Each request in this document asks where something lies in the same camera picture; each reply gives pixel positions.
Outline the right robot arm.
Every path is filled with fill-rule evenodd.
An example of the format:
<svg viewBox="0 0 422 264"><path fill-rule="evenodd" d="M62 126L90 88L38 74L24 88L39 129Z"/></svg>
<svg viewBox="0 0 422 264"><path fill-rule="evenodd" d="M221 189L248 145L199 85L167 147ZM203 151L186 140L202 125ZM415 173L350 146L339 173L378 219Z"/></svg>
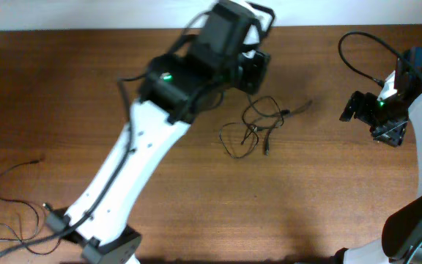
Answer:
<svg viewBox="0 0 422 264"><path fill-rule="evenodd" d="M406 127L415 133L418 157L416 198L388 217L382 235L353 249L340 249L332 263L422 263L422 48L403 53L396 69L385 79L380 94L354 92L340 116L370 127L373 140L398 147Z"/></svg>

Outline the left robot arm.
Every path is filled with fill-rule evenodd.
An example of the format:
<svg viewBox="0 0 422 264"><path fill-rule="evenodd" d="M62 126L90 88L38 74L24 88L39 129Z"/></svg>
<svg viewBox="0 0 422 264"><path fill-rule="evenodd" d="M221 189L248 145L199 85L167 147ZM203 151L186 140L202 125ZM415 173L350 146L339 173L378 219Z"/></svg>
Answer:
<svg viewBox="0 0 422 264"><path fill-rule="evenodd" d="M260 45L273 26L273 10L218 1L201 16L198 33L183 29L139 76L138 97L126 103L127 122L87 189L48 215L53 233L80 245L89 263L137 262L141 235L128 218L166 153L226 89L259 91L270 61Z"/></svg>

